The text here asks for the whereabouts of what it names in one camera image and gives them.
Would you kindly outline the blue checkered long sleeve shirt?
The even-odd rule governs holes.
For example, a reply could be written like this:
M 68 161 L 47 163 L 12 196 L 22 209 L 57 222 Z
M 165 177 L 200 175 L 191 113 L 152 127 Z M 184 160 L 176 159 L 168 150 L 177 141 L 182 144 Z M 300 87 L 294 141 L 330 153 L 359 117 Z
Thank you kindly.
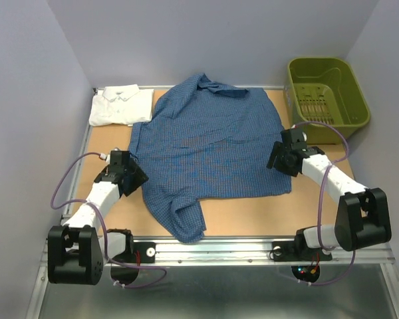
M 193 243 L 206 230 L 202 199 L 289 193 L 291 178 L 267 167 L 282 130 L 264 89 L 189 77 L 132 127 L 128 149 L 148 176 L 146 207 L 178 241 Z

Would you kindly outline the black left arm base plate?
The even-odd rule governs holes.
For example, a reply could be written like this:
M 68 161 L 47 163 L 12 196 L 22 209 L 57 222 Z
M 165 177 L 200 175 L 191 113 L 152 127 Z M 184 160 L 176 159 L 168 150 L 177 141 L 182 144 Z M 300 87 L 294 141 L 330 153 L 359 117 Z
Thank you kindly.
M 133 252 L 126 250 L 112 257 L 121 263 L 154 264 L 156 260 L 155 242 L 135 242 Z

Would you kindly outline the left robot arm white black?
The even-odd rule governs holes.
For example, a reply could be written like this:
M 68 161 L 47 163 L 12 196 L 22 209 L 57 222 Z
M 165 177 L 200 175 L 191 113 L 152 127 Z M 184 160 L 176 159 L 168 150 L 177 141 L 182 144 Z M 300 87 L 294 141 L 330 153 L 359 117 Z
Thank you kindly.
M 86 199 L 70 200 L 80 206 L 47 237 L 48 280 L 53 284 L 99 282 L 105 263 L 112 257 L 121 262 L 133 256 L 134 240 L 128 229 L 107 229 L 104 217 L 123 196 L 129 196 L 148 180 L 136 157 L 129 151 L 112 150 L 98 154 L 106 162 L 95 177 Z

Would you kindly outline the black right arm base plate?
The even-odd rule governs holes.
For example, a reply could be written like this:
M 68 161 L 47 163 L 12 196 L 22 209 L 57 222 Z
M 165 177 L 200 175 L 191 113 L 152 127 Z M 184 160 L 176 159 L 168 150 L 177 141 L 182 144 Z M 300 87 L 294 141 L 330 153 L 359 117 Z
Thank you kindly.
M 308 248 L 304 244 L 296 244 L 294 240 L 275 241 L 269 258 L 275 262 L 311 262 L 331 261 L 331 254 L 324 254 L 321 249 Z

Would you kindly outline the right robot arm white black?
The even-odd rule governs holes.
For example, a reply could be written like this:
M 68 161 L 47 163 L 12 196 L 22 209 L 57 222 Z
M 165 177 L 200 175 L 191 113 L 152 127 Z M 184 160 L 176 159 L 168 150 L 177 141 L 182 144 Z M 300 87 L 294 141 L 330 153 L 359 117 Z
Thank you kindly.
M 341 171 L 318 147 L 309 147 L 302 129 L 293 127 L 281 132 L 275 142 L 267 167 L 296 177 L 302 174 L 328 193 L 338 205 L 334 225 L 317 219 L 314 227 L 296 232 L 293 252 L 308 259 L 317 249 L 340 247 L 355 251 L 392 238 L 387 196 L 380 188 L 368 188 Z

